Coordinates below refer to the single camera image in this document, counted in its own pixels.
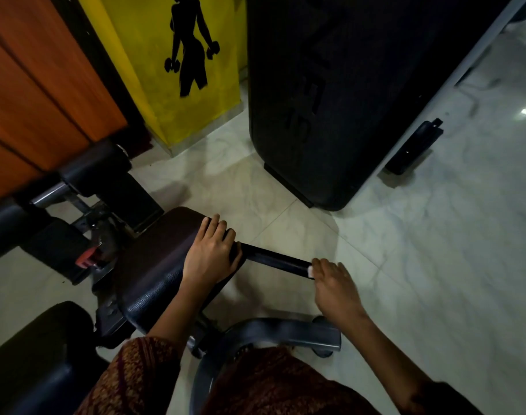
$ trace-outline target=wooden wall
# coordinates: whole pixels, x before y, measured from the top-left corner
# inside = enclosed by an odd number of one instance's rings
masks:
[[[126,125],[50,0],[0,0],[0,197]]]

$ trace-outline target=seat cushion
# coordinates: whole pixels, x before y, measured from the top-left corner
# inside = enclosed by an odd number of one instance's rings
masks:
[[[0,347],[0,414],[72,414],[107,368],[82,307],[57,304]]]
[[[174,298],[182,281],[184,259],[204,215],[185,207],[162,216],[138,237],[117,260],[112,278],[121,313],[147,333]],[[203,307],[219,293],[233,274],[217,284]]]

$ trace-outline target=silhouette of woman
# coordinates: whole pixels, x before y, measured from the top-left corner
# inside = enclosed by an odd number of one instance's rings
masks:
[[[203,45],[194,37],[196,21],[199,32],[209,46],[207,48],[209,60],[213,59],[213,55],[218,54],[220,47],[217,41],[211,39],[199,0],[174,1],[176,4],[171,7],[173,16],[170,20],[170,29],[174,32],[173,56],[165,60],[165,70],[169,72],[172,69],[175,73],[180,70],[180,97],[186,97],[190,94],[194,80],[200,90],[207,86]],[[176,59],[181,42],[183,45],[182,69],[180,69],[180,62]]]

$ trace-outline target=wall mural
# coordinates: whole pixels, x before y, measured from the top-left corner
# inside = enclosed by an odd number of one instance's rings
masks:
[[[240,102],[234,0],[102,0],[164,141]]]

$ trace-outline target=patterned clothing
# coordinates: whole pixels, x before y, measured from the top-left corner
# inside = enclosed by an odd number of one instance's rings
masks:
[[[164,340],[131,340],[123,345],[75,415],[164,415],[180,371],[179,363],[180,356]],[[414,415],[480,414],[444,383],[425,385],[413,403]],[[286,349],[265,348],[245,353],[218,378],[202,415],[209,414],[378,412],[360,394],[322,377]]]

